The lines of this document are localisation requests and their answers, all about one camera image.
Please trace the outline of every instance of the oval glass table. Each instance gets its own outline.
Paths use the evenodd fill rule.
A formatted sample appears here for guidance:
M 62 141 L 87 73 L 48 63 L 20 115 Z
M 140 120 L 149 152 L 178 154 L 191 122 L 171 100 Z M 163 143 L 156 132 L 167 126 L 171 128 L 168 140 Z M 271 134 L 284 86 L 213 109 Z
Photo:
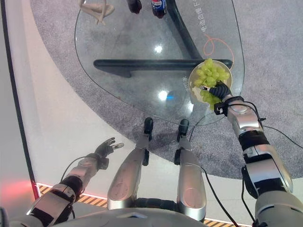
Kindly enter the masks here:
M 113 4 L 105 25 L 78 14 L 75 46 L 87 75 L 116 98 L 166 121 L 205 125 L 223 118 L 208 104 L 192 102 L 188 78 L 212 58 L 231 69 L 232 93 L 241 93 L 244 59 L 232 0 L 167 0 L 162 19 L 149 1 L 138 15 L 126 1 Z

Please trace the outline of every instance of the bunch of grapes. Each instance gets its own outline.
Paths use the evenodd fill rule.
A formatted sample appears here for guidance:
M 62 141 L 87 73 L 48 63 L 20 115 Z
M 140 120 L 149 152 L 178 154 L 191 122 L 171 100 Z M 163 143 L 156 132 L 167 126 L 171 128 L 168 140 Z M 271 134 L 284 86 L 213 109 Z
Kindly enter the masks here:
M 216 66 L 211 58 L 205 60 L 202 67 L 196 70 L 196 74 L 199 76 L 199 78 L 194 81 L 195 87 L 214 87 L 217 81 L 227 80 L 230 76 L 230 74 L 228 72 L 225 72 L 223 68 Z M 220 102 L 220 99 L 218 97 L 210 94 L 208 91 L 202 90 L 200 92 L 200 95 L 203 98 L 203 102 L 210 104 L 211 110 L 214 110 L 214 104 Z

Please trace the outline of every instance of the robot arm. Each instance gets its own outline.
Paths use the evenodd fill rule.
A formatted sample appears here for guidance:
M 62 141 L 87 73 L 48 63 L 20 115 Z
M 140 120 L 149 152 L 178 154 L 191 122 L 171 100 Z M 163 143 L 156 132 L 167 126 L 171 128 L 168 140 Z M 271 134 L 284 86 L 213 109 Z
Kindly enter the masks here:
M 115 138 L 102 143 L 95 153 L 87 155 L 68 175 L 49 192 L 35 201 L 26 216 L 12 220 L 13 227 L 48 227 L 67 221 L 72 205 L 85 190 L 90 179 L 99 169 L 107 169 L 107 155 L 123 144 L 111 146 Z
M 222 100 L 215 104 L 214 111 L 227 116 L 242 146 L 246 163 L 242 168 L 243 179 L 247 191 L 257 199 L 254 226 L 299 226 L 303 221 L 303 204 L 291 194 L 291 176 L 269 144 L 253 107 L 241 96 L 233 97 L 222 82 L 204 89 Z

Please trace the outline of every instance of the bowl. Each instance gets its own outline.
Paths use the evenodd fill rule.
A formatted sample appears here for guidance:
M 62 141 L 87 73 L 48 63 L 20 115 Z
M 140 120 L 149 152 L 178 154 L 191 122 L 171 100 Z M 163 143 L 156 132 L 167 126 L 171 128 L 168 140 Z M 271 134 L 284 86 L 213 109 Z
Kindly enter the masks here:
M 200 92 L 201 92 L 202 89 L 200 89 L 199 87 L 194 86 L 194 81 L 199 79 L 199 75 L 196 73 L 196 71 L 197 71 L 197 69 L 201 68 L 202 65 L 204 65 L 204 63 L 205 63 L 205 61 L 198 64 L 191 71 L 190 76 L 189 76 L 189 83 L 188 84 L 189 84 L 189 91 L 190 91 L 190 96 L 191 96 L 192 103 L 195 103 L 195 102 L 206 103 L 206 102 L 203 102 L 202 97 L 200 96 Z M 231 87 L 232 87 L 232 73 L 231 73 L 230 69 L 220 61 L 213 60 L 213 64 L 215 64 L 215 66 L 219 66 L 219 67 L 223 68 L 225 70 L 225 72 L 228 72 L 230 74 L 229 78 L 224 80 L 223 83 L 226 84 L 226 86 L 228 86 L 229 89 L 231 89 Z

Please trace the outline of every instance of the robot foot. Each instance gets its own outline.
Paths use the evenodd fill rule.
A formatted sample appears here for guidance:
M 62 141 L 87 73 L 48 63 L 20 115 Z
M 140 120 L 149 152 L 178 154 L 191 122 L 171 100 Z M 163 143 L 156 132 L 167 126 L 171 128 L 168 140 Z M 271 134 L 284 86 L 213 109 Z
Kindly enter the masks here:
M 144 134 L 149 134 L 148 140 L 152 140 L 153 119 L 148 117 L 144 121 Z
M 180 142 L 181 136 L 186 136 L 189 126 L 189 120 L 183 119 L 180 121 L 179 129 L 178 129 L 178 136 L 177 141 Z

